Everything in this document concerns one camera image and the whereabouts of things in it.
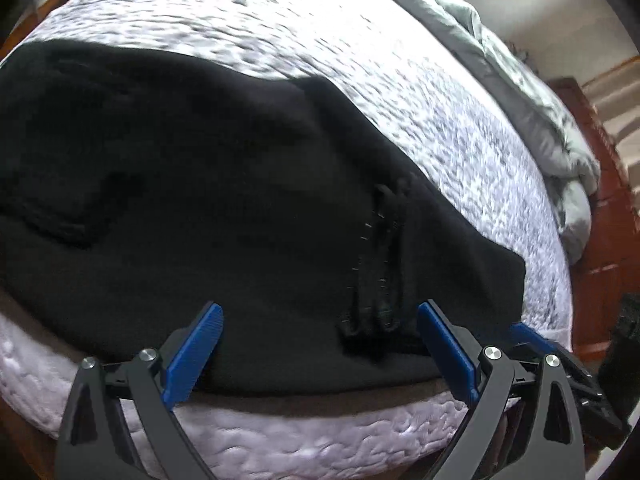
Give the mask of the grey quilted bedspread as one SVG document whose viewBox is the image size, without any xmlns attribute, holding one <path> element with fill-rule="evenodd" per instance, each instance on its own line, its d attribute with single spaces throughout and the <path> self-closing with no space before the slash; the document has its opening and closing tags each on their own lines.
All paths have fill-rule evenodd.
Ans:
<svg viewBox="0 0 640 480">
<path fill-rule="evenodd" d="M 463 404 L 416 333 L 570 343 L 544 177 L 393 0 L 70 0 L 1 64 L 1 394 L 50 436 L 84 356 L 224 336 L 176 414 L 221 479 L 353 479 Z"/>
</svg>

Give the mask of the green-grey duvet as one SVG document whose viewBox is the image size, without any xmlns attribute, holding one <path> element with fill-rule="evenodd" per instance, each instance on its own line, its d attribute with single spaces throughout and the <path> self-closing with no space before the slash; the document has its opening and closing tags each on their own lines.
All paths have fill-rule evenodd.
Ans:
<svg viewBox="0 0 640 480">
<path fill-rule="evenodd" d="M 567 260 L 585 252 L 589 197 L 601 167 L 558 95 L 520 61 L 464 0 L 393 0 L 420 22 L 494 98 L 544 177 Z"/>
</svg>

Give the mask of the black pants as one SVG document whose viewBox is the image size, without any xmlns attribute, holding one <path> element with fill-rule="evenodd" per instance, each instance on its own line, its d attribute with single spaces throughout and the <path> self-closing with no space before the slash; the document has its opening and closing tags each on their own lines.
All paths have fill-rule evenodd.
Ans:
<svg viewBox="0 0 640 480">
<path fill-rule="evenodd" d="M 494 344 L 524 278 L 324 78 L 66 40 L 2 65 L 2 285 L 101 359 L 161 344 L 213 301 L 205 390 L 422 382 L 437 367 L 420 304 Z"/>
</svg>

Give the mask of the wooden headboard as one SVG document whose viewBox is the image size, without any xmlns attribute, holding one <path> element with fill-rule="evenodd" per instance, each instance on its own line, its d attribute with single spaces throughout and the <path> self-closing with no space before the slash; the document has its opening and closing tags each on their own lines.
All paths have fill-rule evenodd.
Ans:
<svg viewBox="0 0 640 480">
<path fill-rule="evenodd" d="M 573 352 L 584 362 L 594 362 L 604 358 L 623 296 L 639 291 L 639 218 L 620 156 L 577 81 L 558 78 L 549 86 L 573 114 L 601 167 L 600 186 L 589 197 L 588 244 L 570 268 Z"/>
</svg>

